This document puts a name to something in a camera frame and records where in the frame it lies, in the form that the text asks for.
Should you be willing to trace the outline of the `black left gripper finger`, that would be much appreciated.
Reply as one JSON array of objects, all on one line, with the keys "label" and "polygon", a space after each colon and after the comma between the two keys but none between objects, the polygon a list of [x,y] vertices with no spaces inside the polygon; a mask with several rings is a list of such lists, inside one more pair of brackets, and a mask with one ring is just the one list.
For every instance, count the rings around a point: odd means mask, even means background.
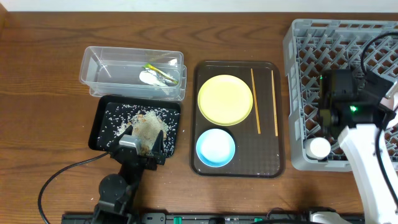
[{"label": "black left gripper finger", "polygon": [[160,130],[156,137],[156,140],[152,147],[152,153],[153,154],[163,154],[164,153],[164,132],[163,132],[163,130]]},{"label": "black left gripper finger", "polygon": [[133,127],[131,125],[126,126],[124,129],[119,130],[119,137],[130,136],[132,134]]}]

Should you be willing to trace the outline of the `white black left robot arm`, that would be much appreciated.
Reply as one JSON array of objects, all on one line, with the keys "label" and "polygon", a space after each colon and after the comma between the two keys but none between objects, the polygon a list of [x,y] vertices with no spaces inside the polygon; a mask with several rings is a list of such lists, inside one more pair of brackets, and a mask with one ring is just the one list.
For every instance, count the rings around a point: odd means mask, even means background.
[{"label": "white black left robot arm", "polygon": [[107,175],[99,184],[99,201],[95,206],[92,224],[140,223],[139,213],[132,209],[135,194],[145,170],[156,170],[165,164],[164,132],[159,131],[150,155],[141,154],[141,143],[131,136],[128,127],[116,138],[108,152],[121,164],[117,174]]}]

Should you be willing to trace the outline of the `white cup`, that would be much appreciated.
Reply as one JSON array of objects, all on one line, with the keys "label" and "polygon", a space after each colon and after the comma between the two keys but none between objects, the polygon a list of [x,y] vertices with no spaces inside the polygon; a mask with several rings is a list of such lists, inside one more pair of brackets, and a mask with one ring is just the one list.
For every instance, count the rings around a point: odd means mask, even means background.
[{"label": "white cup", "polygon": [[303,142],[305,153],[309,158],[322,160],[326,158],[330,151],[331,145],[325,138],[311,138]]}]

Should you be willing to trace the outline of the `rice food leftovers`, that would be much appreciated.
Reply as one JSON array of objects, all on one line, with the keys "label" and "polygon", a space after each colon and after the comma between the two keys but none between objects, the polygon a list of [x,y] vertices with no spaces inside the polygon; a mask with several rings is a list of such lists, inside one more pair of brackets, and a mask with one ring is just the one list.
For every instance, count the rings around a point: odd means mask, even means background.
[{"label": "rice food leftovers", "polygon": [[153,106],[108,103],[102,125],[96,140],[96,147],[106,151],[128,127],[129,133],[141,141],[143,153],[149,155],[157,135],[163,132],[164,154],[174,154],[180,112],[175,109],[156,108]]}]

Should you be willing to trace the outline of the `green snack wrapper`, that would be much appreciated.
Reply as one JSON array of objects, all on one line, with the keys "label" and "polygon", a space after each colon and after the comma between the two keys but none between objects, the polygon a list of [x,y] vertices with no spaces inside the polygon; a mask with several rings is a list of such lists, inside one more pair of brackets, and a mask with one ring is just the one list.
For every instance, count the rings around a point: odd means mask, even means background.
[{"label": "green snack wrapper", "polygon": [[158,69],[157,67],[147,63],[143,66],[144,70],[152,70],[155,71],[161,78],[164,78],[166,84],[169,86],[175,86],[179,84],[179,79],[174,78],[173,76],[169,75],[168,73],[163,72],[162,70]]}]

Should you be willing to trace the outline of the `blue bowl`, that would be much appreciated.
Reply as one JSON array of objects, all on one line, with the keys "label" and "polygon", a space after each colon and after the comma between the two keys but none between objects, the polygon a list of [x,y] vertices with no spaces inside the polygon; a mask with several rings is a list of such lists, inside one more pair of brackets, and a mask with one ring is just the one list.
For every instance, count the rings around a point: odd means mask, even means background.
[{"label": "blue bowl", "polygon": [[232,161],[236,145],[228,132],[222,129],[209,129],[198,138],[195,151],[204,165],[219,168]]}]

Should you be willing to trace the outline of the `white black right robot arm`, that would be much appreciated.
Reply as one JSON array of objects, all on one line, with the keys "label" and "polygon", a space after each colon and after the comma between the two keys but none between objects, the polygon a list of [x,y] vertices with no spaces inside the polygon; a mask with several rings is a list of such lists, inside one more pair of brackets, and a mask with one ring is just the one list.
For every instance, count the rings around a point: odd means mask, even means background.
[{"label": "white black right robot arm", "polygon": [[384,138],[397,116],[382,103],[397,80],[367,72],[359,89],[351,70],[320,75],[318,120],[324,135],[338,141],[354,175],[366,223],[397,223],[397,173]]}]

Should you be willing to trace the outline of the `pink bowl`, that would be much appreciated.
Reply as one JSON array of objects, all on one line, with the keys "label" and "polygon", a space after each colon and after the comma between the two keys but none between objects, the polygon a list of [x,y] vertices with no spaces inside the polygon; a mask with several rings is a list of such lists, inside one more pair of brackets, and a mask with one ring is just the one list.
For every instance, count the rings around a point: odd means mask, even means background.
[{"label": "pink bowl", "polygon": [[397,117],[398,117],[398,114],[397,114],[397,97],[398,97],[397,92],[395,92],[394,95],[391,98],[389,98],[389,99],[383,98],[383,104],[385,106],[387,106],[391,110],[396,110],[396,115],[395,115],[394,118],[392,118],[389,121],[389,123],[387,125],[387,129],[392,128],[393,126],[395,126],[397,124]]}]

